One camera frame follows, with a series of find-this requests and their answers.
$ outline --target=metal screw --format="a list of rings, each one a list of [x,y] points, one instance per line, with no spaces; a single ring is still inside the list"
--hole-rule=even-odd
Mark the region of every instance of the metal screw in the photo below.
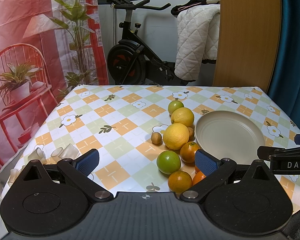
[[[199,193],[194,190],[187,190],[182,194],[186,198],[196,198],[199,196]]]
[[[111,193],[105,190],[100,190],[94,193],[94,196],[100,199],[108,198],[111,196]]]

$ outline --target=chair backrest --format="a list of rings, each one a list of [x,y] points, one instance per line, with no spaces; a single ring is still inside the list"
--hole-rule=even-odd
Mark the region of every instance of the chair backrest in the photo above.
[[[14,44],[2,50],[0,52],[0,74],[9,72],[7,64],[14,66],[28,62],[31,65],[35,65],[36,68],[41,68],[40,71],[36,72],[36,76],[31,78],[31,82],[41,81],[48,84],[46,63],[42,53],[34,46],[30,44],[20,43]],[[4,97],[0,95],[1,109],[7,106],[11,101],[10,95]]]

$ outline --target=quilted fabric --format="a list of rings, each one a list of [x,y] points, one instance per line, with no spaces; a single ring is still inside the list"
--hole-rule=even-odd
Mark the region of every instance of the quilted fabric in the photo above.
[[[217,59],[220,5],[200,5],[178,15],[178,50],[175,74],[197,80],[202,59]]]

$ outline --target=wooden panel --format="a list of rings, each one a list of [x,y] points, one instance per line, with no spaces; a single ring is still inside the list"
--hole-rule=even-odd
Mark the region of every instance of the wooden panel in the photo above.
[[[214,86],[267,91],[277,56],[281,0],[221,0]]]

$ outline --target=tablecloth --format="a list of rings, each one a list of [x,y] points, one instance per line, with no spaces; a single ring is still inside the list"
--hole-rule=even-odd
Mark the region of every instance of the tablecloth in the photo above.
[[[180,100],[194,112],[195,123],[215,110],[237,112],[262,131],[266,146],[296,147],[300,133],[294,122],[258,87],[182,86],[88,86],[72,90],[51,112],[29,142],[15,168],[28,163],[28,155],[40,147],[48,164],[58,147],[74,145],[81,154],[96,148],[100,163],[89,178],[111,191],[169,191],[167,176],[156,166],[157,156],[167,147],[154,145],[153,131],[171,124],[167,111],[172,100]],[[181,170],[193,177],[193,166]],[[300,209],[300,175],[276,175],[293,203]],[[2,197],[9,189],[6,184]]]

